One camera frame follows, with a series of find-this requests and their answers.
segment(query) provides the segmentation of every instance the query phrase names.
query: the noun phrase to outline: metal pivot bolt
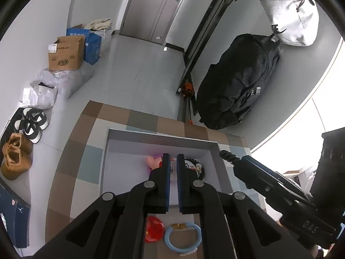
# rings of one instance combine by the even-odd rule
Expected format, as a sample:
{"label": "metal pivot bolt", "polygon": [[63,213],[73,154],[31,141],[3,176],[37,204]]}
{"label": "metal pivot bolt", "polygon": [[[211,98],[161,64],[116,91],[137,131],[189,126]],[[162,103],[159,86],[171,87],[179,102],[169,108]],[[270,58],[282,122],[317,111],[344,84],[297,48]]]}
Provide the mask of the metal pivot bolt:
{"label": "metal pivot bolt", "polygon": [[105,200],[105,201],[110,201],[113,199],[113,194],[110,193],[110,192],[106,192],[102,195],[102,199]]}
{"label": "metal pivot bolt", "polygon": [[193,186],[196,187],[196,188],[200,188],[204,185],[204,182],[201,181],[201,180],[194,180],[193,181]]}
{"label": "metal pivot bolt", "polygon": [[234,194],[234,197],[236,200],[243,200],[246,197],[246,195],[243,192],[236,192]]}
{"label": "metal pivot bolt", "polygon": [[144,186],[146,187],[146,188],[153,188],[154,186],[155,186],[155,183],[153,182],[153,181],[146,181],[145,183],[144,183]]}

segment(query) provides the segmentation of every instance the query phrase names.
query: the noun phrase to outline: red toy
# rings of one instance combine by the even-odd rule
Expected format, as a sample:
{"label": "red toy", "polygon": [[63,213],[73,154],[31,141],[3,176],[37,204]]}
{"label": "red toy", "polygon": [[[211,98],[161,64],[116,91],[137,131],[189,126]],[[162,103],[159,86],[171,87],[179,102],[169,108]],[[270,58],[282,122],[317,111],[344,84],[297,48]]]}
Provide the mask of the red toy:
{"label": "red toy", "polygon": [[164,235],[164,225],[157,217],[147,216],[146,221],[146,242],[155,242],[163,238]]}

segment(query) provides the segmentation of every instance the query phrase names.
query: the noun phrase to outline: cloth bag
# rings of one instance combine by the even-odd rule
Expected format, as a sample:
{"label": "cloth bag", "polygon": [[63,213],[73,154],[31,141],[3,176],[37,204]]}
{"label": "cloth bag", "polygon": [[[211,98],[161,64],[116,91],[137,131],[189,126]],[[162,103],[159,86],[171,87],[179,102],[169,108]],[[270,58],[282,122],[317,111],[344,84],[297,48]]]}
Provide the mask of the cloth bag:
{"label": "cloth bag", "polygon": [[314,0],[260,0],[273,33],[284,44],[310,46],[314,43],[319,14]]}

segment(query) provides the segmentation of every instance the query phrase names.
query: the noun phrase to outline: white plastic bag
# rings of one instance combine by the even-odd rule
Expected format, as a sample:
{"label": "white plastic bag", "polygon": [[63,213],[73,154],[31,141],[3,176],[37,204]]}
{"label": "white plastic bag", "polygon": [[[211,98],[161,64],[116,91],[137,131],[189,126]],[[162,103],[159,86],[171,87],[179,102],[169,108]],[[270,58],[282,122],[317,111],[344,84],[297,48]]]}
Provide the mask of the white plastic bag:
{"label": "white plastic bag", "polygon": [[260,0],[272,31],[284,44],[310,46],[314,43],[319,14],[314,0]]}
{"label": "white plastic bag", "polygon": [[99,52],[99,56],[100,57],[106,56],[110,50],[110,41],[111,41],[111,30],[110,30],[110,28],[101,29],[98,31],[92,31],[92,33],[95,33],[98,36],[102,37],[101,50]]}
{"label": "white plastic bag", "polygon": [[94,74],[91,64],[83,61],[78,70],[50,71],[48,68],[38,74],[38,79],[49,87],[57,87],[64,99],[81,88]]}
{"label": "white plastic bag", "polygon": [[33,82],[23,89],[23,98],[18,107],[36,107],[38,109],[49,109],[55,103],[57,88],[47,88]]}

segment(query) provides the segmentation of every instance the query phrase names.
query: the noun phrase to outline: printed label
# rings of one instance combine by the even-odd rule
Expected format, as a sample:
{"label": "printed label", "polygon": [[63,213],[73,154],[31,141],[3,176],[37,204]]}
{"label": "printed label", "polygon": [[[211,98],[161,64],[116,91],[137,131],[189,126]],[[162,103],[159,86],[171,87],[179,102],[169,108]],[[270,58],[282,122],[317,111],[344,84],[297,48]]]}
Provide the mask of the printed label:
{"label": "printed label", "polygon": [[68,64],[68,59],[62,59],[58,61],[58,65],[64,66]]}
{"label": "printed label", "polygon": [[66,50],[66,49],[69,49],[69,46],[60,46],[57,49],[58,50]]}
{"label": "printed label", "polygon": [[56,52],[56,46],[57,44],[51,44],[48,46],[48,53],[50,52]]}

